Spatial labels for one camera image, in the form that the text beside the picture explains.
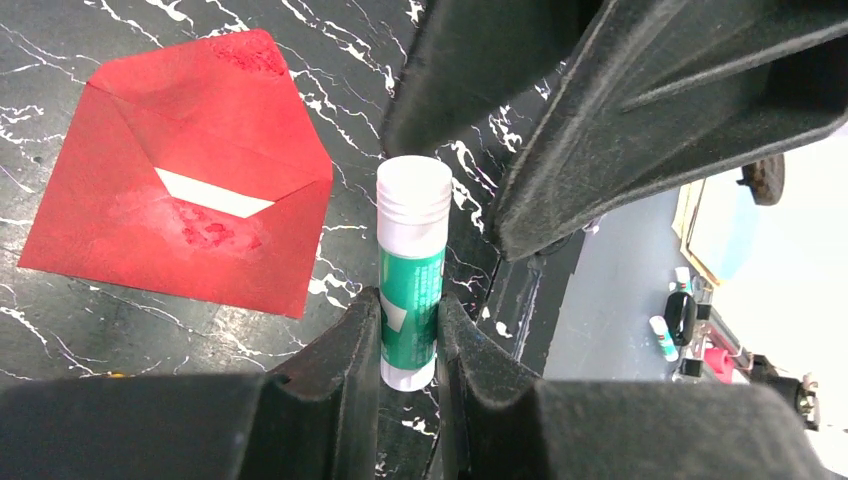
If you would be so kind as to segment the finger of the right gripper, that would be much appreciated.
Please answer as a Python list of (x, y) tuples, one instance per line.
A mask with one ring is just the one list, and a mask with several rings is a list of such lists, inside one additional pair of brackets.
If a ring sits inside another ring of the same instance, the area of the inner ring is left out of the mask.
[(532, 255), (629, 202), (823, 139), (847, 119), (843, 1), (607, 1), (491, 208)]
[(598, 1), (429, 1), (382, 126), (389, 156), (424, 154), (552, 72)]

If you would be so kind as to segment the red envelope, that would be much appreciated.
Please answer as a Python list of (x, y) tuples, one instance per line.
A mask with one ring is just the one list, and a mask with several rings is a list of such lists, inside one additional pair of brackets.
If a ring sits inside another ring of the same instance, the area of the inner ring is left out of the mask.
[[(195, 205), (156, 167), (274, 204)], [(83, 89), (18, 264), (298, 318), (332, 185), (268, 32), (119, 58)]]

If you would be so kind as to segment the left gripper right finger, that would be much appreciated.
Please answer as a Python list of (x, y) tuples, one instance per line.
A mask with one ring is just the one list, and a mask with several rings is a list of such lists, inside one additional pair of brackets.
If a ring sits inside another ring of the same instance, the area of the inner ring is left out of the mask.
[(545, 380), (486, 336), (452, 294), (438, 307), (448, 479), (825, 479), (771, 388)]

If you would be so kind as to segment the beige letter paper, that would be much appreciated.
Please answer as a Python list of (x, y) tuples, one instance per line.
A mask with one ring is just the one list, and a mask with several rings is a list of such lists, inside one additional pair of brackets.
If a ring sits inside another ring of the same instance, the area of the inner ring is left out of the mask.
[(248, 218), (274, 204), (158, 167), (154, 171), (172, 197), (231, 216)]

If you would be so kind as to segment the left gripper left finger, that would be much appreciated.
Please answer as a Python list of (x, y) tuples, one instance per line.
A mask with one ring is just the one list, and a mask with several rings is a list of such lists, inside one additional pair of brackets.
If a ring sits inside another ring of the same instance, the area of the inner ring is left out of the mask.
[(380, 303), (266, 373), (30, 382), (1, 395), (5, 479), (370, 479)]

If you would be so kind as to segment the green white glue stick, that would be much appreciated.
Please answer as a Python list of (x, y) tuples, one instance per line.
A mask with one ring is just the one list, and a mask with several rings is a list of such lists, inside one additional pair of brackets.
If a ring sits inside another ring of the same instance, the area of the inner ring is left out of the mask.
[(405, 155), (377, 170), (380, 375), (413, 392), (434, 378), (452, 172), (441, 161)]

